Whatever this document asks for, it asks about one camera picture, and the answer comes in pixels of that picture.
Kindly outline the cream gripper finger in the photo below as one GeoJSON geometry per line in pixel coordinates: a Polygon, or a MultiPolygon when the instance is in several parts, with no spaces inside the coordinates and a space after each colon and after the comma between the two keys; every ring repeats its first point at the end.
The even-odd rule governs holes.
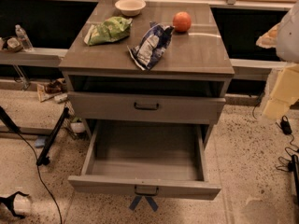
{"type": "Polygon", "coordinates": [[[265,34],[261,35],[256,41],[258,47],[271,49],[277,45],[278,24],[274,25],[265,34]]]}
{"type": "Polygon", "coordinates": [[[278,72],[273,90],[263,109],[268,119],[280,119],[299,100],[299,64],[290,63],[278,72]]]}

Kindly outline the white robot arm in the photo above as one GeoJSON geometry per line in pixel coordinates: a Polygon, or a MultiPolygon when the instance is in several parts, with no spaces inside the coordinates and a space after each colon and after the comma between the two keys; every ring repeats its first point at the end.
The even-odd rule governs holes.
{"type": "Polygon", "coordinates": [[[282,20],[256,41],[261,48],[276,49],[287,65],[278,72],[275,85],[263,109],[268,119],[280,119],[299,100],[299,2],[282,20]]]}

